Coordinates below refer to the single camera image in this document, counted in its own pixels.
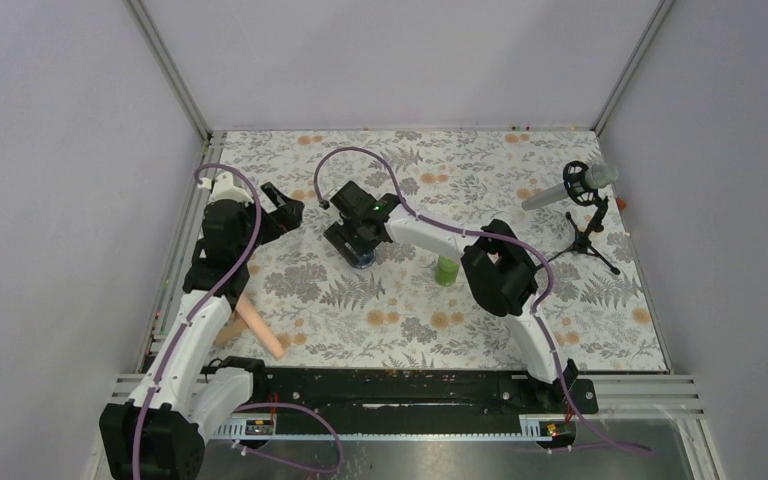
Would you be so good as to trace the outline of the green pill bottle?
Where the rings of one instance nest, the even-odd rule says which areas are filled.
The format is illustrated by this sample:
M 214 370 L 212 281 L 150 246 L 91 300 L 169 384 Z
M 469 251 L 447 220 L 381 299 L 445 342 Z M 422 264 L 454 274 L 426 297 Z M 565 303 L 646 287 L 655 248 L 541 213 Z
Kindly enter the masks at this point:
M 452 286 L 457 280 L 460 271 L 460 263 L 448 257 L 440 255 L 435 265 L 435 282 L 443 287 Z

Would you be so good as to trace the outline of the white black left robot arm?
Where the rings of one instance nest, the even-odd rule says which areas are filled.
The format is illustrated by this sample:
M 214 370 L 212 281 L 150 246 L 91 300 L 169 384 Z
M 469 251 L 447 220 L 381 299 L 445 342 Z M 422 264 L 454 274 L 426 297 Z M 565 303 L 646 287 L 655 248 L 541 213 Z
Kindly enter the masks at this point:
M 210 187 L 174 328 L 128 399 L 107 404 L 99 419 L 115 479 L 196 478 L 208 441 L 232 412 L 269 401 L 268 381 L 241 366 L 222 364 L 215 380 L 194 388 L 250 278 L 248 258 L 297 229 L 304 205 L 271 183 L 261 187 L 271 212 L 230 179 Z

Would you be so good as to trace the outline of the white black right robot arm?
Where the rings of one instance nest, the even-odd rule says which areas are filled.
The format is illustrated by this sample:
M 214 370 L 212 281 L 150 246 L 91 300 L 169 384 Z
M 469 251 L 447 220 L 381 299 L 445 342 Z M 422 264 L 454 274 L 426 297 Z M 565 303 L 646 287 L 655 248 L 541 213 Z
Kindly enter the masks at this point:
M 537 294 L 535 261 L 543 258 L 507 223 L 495 219 L 478 230 L 454 225 L 411 210 L 395 194 L 376 199 L 353 181 L 331 199 L 321 199 L 320 206 L 336 208 L 339 220 L 324 237 L 354 268 L 370 266 L 384 242 L 412 245 L 458 262 L 475 302 L 502 318 L 519 346 L 527 374 L 536 380 L 537 405 L 557 412 L 572 400 L 578 368 L 557 351 L 538 316 L 545 296 Z

